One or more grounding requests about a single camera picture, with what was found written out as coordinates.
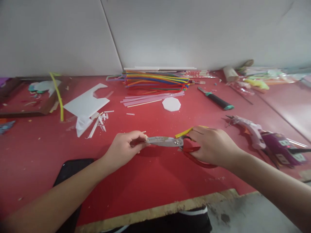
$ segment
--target left hand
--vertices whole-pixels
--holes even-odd
[[[141,131],[118,133],[101,160],[115,171],[127,164],[140,150],[150,145],[145,142],[146,139],[147,136]]]

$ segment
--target wrist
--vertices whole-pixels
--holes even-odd
[[[96,173],[100,180],[104,179],[105,177],[116,171],[113,167],[109,166],[109,163],[105,160],[104,157],[96,160],[94,162],[94,165]]]
[[[228,163],[225,169],[232,173],[235,173],[235,171],[242,169],[243,166],[247,164],[247,160],[251,157],[251,154],[241,150],[239,153],[232,156],[231,162]]]

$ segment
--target right hand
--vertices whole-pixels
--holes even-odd
[[[191,153],[196,159],[226,169],[246,153],[221,129],[195,126],[189,132],[189,136],[201,145],[198,151]]]

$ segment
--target wooden stick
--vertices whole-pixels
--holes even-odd
[[[153,102],[157,102],[157,101],[161,101],[161,100],[150,101],[150,102],[146,102],[146,103],[142,103],[142,104],[138,104],[138,105],[149,104],[149,103],[153,103]]]

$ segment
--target wooden table edge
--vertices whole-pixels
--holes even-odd
[[[301,171],[299,173],[301,175],[302,182],[311,181],[311,170]],[[258,191],[248,193],[245,195],[256,194]],[[194,208],[201,207],[202,205],[209,205],[218,202],[222,202],[225,200],[230,200],[234,198],[241,198],[245,195],[239,195],[235,189],[228,189],[218,193],[212,193],[200,197],[195,197],[191,199],[187,199],[180,202],[174,202],[167,205],[161,205],[158,207],[141,210],[138,212],[125,214],[105,220],[101,220],[98,222],[92,222],[89,224],[85,224],[82,226],[78,226],[75,229],[75,233],[90,233],[90,232],[101,232],[109,229],[113,229],[116,227],[122,227],[129,224],[134,224],[138,222],[142,222],[145,220],[150,220],[158,217],[163,217],[166,215],[174,214],[182,210],[191,210]]]

